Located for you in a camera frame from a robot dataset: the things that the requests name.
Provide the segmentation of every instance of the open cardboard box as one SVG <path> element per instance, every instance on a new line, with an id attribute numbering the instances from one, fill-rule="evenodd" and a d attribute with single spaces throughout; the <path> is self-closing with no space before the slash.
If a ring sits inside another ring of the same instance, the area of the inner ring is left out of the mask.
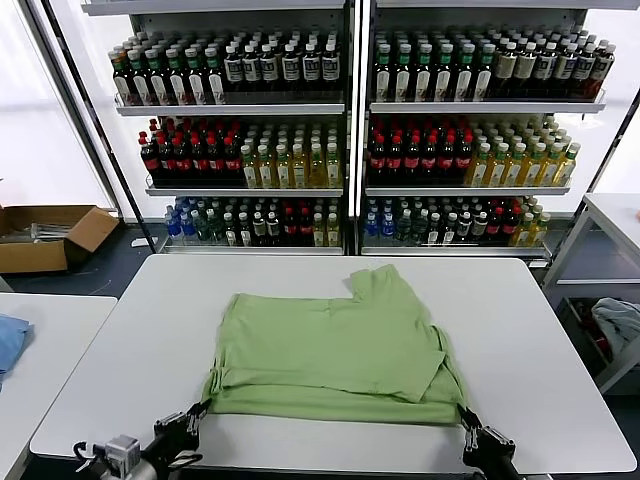
<path id="1" fill-rule="evenodd" d="M 0 236 L 23 230 L 32 222 L 72 228 L 64 240 L 0 243 L 0 273 L 66 270 L 95 252 L 119 220 L 91 205 L 0 207 Z"/>

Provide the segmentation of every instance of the white surface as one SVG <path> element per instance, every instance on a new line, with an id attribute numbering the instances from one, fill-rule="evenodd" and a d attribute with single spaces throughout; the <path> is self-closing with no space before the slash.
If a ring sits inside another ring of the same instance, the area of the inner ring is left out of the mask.
<path id="1" fill-rule="evenodd" d="M 450 335 L 481 418 L 517 444 L 521 473 L 630 471 L 635 458 L 525 265 L 515 259 L 149 257 L 31 442 L 70 456 L 200 399 L 232 294 L 351 297 L 356 270 L 395 264 Z M 189 278 L 188 298 L 172 278 Z M 460 300 L 473 306 L 461 308 Z M 202 466 L 461 472 L 459 427 L 209 416 Z"/>
<path id="2" fill-rule="evenodd" d="M 31 343 L 2 380 L 0 479 L 26 449 L 115 304 L 109 297 L 0 293 L 0 313 L 33 324 Z"/>

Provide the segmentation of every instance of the folded shirt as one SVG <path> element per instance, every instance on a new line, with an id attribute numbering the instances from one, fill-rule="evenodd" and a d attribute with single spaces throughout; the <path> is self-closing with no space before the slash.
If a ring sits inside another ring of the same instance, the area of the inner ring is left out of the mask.
<path id="1" fill-rule="evenodd" d="M 211 412 L 458 423 L 445 333 L 392 265 L 351 275 L 352 299 L 237 294 L 203 397 Z"/>

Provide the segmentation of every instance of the white shelf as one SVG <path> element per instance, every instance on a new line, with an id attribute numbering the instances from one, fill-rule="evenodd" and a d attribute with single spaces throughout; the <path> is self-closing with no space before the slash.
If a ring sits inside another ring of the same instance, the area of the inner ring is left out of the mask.
<path id="1" fill-rule="evenodd" d="M 604 91 L 593 102 L 373 102 L 371 113 L 598 113 Z"/>
<path id="2" fill-rule="evenodd" d="M 281 105 L 172 105 L 116 107 L 123 117 L 206 115 L 339 115 L 344 103 L 286 103 Z"/>
<path id="3" fill-rule="evenodd" d="M 193 13 L 260 10 L 341 9 L 339 0 L 112 0 L 82 5 L 89 16 L 141 15 L 150 13 Z"/>
<path id="4" fill-rule="evenodd" d="M 638 0 L 378 0 L 378 8 L 572 8 L 636 10 Z"/>
<path id="5" fill-rule="evenodd" d="M 342 197 L 341 188 L 156 188 L 146 190 L 151 197 Z"/>
<path id="6" fill-rule="evenodd" d="M 371 197 L 518 197 L 522 195 L 564 195 L 569 191 L 565 187 L 367 187 L 365 193 Z"/>

